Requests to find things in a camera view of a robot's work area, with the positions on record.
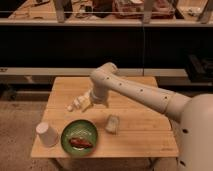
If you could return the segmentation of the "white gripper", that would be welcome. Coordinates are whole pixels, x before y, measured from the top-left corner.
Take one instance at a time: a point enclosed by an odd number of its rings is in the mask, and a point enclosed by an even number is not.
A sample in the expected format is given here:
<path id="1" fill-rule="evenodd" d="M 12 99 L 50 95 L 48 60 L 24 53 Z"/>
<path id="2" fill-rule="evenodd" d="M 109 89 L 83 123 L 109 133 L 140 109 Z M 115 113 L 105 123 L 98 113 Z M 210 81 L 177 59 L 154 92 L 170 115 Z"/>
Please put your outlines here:
<path id="1" fill-rule="evenodd" d="M 83 102 L 81 103 L 81 111 L 85 112 L 87 109 L 93 106 L 93 101 L 91 100 L 89 92 L 86 92 L 83 95 L 83 97 L 84 99 L 83 99 Z"/>

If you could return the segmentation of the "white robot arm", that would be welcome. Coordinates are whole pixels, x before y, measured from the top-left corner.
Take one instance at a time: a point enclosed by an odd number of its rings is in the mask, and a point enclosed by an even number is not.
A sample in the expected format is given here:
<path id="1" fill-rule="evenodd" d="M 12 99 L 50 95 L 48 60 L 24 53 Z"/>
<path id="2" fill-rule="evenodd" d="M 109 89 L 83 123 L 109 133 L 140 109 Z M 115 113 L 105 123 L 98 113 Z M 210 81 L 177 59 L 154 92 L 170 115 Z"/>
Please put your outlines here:
<path id="1" fill-rule="evenodd" d="M 213 171 L 213 94 L 192 98 L 180 93 L 123 79 L 108 62 L 90 73 L 93 103 L 108 100 L 115 91 L 176 121 L 181 127 L 178 171 Z"/>

